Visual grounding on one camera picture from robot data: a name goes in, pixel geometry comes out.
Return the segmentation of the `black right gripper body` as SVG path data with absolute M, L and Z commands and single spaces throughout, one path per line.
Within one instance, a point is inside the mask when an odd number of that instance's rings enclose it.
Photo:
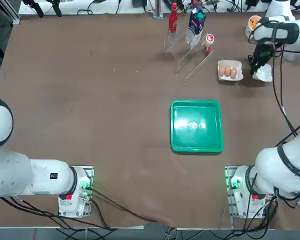
M 257 44 L 253 53 L 254 65 L 265 65 L 274 56 L 275 48 L 271 44 Z

